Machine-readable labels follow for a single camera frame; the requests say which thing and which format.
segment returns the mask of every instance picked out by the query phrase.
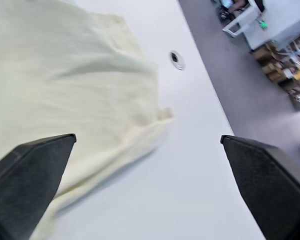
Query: desk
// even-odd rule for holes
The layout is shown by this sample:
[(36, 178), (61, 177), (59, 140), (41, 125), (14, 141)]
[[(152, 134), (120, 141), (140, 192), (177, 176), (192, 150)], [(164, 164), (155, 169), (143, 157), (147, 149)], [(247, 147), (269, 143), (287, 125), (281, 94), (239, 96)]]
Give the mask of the desk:
[[(233, 134), (176, 0), (77, 0), (126, 18), (159, 65), (159, 102), (175, 123), (157, 151), (55, 221), (50, 240), (263, 240), (220, 144)], [(185, 61), (173, 67), (169, 52)]]

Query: white table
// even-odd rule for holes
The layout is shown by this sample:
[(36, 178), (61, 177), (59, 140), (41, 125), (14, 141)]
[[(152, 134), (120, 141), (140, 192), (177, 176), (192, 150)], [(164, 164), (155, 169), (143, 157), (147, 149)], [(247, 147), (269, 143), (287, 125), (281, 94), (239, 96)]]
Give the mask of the white table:
[[(160, 67), (160, 104), (173, 108), (175, 123), (157, 151), (61, 214), (50, 239), (263, 240), (220, 144), (232, 130), (177, 0), (76, 3), (125, 16)], [(171, 50), (183, 56), (184, 71), (171, 64)]]

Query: person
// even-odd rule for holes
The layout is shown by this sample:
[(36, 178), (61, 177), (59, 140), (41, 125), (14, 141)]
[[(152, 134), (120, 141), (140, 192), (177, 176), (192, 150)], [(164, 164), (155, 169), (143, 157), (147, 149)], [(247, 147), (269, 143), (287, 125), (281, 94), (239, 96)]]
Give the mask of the person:
[(240, 8), (243, 8), (247, 4), (249, 4), (248, 0), (233, 0), (233, 4), (229, 7), (228, 12), (234, 14), (235, 11), (237, 11)]
[[(265, 11), (264, 1), (263, 0), (254, 0), (257, 7), (263, 13)], [(249, 0), (221, 0), (221, 4), (228, 9), (230, 14), (234, 14), (240, 8), (245, 7), (249, 4)]]

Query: gray carpet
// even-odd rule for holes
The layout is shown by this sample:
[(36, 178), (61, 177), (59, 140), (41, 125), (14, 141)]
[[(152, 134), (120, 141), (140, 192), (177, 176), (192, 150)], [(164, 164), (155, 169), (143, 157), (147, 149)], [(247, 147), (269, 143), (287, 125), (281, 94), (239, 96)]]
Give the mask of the gray carpet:
[(179, 0), (203, 63), (238, 137), (280, 147), (300, 164), (300, 112), (272, 84), (243, 36), (230, 38), (210, 0)]

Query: cream cloth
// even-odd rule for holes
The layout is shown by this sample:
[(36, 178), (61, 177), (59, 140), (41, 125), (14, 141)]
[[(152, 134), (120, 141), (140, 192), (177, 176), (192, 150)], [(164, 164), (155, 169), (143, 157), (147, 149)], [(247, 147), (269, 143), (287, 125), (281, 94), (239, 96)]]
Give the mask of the cream cloth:
[(15, 146), (75, 133), (57, 210), (147, 154), (172, 121), (158, 108), (157, 68), (124, 19), (55, 0), (0, 0), (0, 159)]

